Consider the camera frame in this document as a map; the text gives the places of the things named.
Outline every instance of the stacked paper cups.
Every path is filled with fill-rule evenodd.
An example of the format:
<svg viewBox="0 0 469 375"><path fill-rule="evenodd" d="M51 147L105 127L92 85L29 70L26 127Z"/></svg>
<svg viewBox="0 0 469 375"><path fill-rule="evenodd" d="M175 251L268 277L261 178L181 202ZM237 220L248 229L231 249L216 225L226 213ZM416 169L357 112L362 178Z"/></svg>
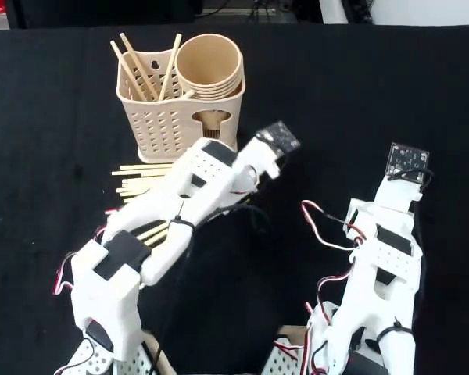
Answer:
<svg viewBox="0 0 469 375"><path fill-rule="evenodd" d="M244 79L240 49L218 34L203 34L186 41L176 54L175 67L182 90L193 90L193 98L205 102L236 95ZM208 130L218 131L226 116L222 111L204 111L199 113L199 120Z"/></svg>

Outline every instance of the plastic basket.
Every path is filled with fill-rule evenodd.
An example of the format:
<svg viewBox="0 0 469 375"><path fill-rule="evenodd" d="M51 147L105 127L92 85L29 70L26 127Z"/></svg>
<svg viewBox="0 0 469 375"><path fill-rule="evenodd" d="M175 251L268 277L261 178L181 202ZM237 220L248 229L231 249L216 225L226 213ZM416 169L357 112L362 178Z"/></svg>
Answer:
<svg viewBox="0 0 469 375"><path fill-rule="evenodd" d="M141 64L147 70L145 73L157 92L160 91L170 53L171 50L163 52L136 51ZM130 54L128 52L124 53L124 58L134 72L144 96L151 100L152 95ZM216 138L226 145L236 148L236 133L244 92L245 78L229 98L211 102L197 99L180 99L182 89L174 67L168 87L166 87L165 100L161 102L141 102L134 100L138 98L138 93L128 81L121 65L118 64L116 95L122 101L138 144L139 158L144 163L173 162L201 137ZM226 112L226 119L220 122L219 130L204 129L198 116L198 113L203 111Z"/></svg>

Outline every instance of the wooden chopstick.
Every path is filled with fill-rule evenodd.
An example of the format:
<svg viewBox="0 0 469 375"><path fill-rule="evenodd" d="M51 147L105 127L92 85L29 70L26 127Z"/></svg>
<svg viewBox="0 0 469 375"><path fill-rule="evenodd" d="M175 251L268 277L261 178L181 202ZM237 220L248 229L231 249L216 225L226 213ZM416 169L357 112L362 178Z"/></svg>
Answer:
<svg viewBox="0 0 469 375"><path fill-rule="evenodd" d="M157 234L158 232L161 232L162 230L167 229L168 226L169 226L169 223L167 221L165 223L161 223L160 225L157 225L156 227L154 227L150 230L147 230L144 233L139 234L137 236L137 239L142 241L142 240L144 240L148 237L151 237L154 234Z"/></svg>
<svg viewBox="0 0 469 375"><path fill-rule="evenodd" d="M120 52L120 50L118 49L118 46L116 45L115 41L111 41L110 44L111 47L113 47L113 51L115 52L115 55L118 58L118 61L120 62L120 65L122 66L122 68L124 68L125 73L128 75L128 80L132 83L132 86L134 86L134 89L138 92L139 98L141 98L143 102L146 102L146 97L142 93L141 88L139 87L139 84L136 81L131 68L129 68L129 66L127 65L127 62L125 61L125 58L122 55L122 52Z"/></svg>
<svg viewBox="0 0 469 375"><path fill-rule="evenodd" d="M133 166L120 166L120 170L154 170L159 168L172 168L173 163L164 164L137 164Z"/></svg>
<svg viewBox="0 0 469 375"><path fill-rule="evenodd" d="M166 236L167 232L168 232L168 229L162 230L158 234L154 235L153 237L151 237L147 241L145 241L144 245L150 246L150 245L154 244L155 242L157 242L157 241L161 240L162 238L164 238Z"/></svg>
<svg viewBox="0 0 469 375"><path fill-rule="evenodd" d="M170 72L174 66L175 55L179 49L179 44L181 43L182 35L177 34L175 36L174 46L172 47L172 52L170 53L169 65L166 66L165 77L163 78L162 89L159 92L159 101L162 101L165 98L166 86L169 84Z"/></svg>
<svg viewBox="0 0 469 375"><path fill-rule="evenodd" d="M152 95L152 99L156 100L158 98L158 93L156 92L155 88L153 87L151 81L148 78L148 74L146 73L146 70L141 64L141 60L139 60L139 57L135 54L134 49L132 48L131 43L128 41L127 37L125 36L124 33L120 33L120 38L122 39L122 42L125 45L125 48L128 50L128 53L131 55L132 61L134 61L134 64L136 67L139 69L139 72L141 72L141 77L146 86L148 87L149 92Z"/></svg>
<svg viewBox="0 0 469 375"><path fill-rule="evenodd" d="M195 90L189 90L184 95L182 95L179 99L190 99L195 94Z"/></svg>
<svg viewBox="0 0 469 375"><path fill-rule="evenodd" d="M163 169L159 170L115 170L111 174L113 176L130 176L132 174L140 174L142 177L158 177L165 176Z"/></svg>

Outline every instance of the robotic arm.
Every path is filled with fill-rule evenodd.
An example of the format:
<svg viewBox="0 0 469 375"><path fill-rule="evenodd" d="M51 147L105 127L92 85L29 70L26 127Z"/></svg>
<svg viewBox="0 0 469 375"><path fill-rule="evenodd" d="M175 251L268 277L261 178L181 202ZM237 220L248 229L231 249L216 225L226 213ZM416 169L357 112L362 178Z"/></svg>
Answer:
<svg viewBox="0 0 469 375"><path fill-rule="evenodd" d="M140 286L161 279L202 219L255 192L263 173L277 178L277 159L298 147L283 123L259 131L238 154L219 141L201 138L158 188L112 214L102 243L89 241L71 261L73 314L84 335L114 359L130 359L143 341ZM165 240L153 248L129 233L150 223L168 226Z"/></svg>
<svg viewBox="0 0 469 375"><path fill-rule="evenodd" d="M360 239L349 257L342 304L337 308L319 302L308 322L310 349L304 361L319 369L317 373L350 373L348 362L357 362L349 361L352 354L370 362L368 370L357 373L414 373L411 327L423 254L411 234L414 217L409 207L427 186L427 163L428 152L393 144L374 201L351 199L344 231L350 240ZM352 348L357 332L361 340Z"/></svg>

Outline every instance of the black table surface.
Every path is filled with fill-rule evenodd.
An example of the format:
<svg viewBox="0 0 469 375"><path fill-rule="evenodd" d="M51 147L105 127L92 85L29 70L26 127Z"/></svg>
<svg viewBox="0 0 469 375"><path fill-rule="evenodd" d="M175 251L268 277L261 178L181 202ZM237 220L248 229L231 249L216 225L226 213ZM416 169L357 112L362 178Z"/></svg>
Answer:
<svg viewBox="0 0 469 375"><path fill-rule="evenodd" d="M417 373L469 370L469 27L180 25L0 32L0 373L51 373L80 342L69 295L51 290L63 255L120 201L109 171L138 161L109 46L122 30L144 51L168 49L178 31L232 38L247 82L240 144L274 120L303 144L257 198L272 236L237 212L195 242L164 342L178 372L260 370L278 326L306 322L316 281L348 256L317 243L299 201L344 216L351 197L371 200L392 141L429 150L435 171L421 203ZM139 298L158 336L175 276ZM342 288L324 297L340 303Z"/></svg>

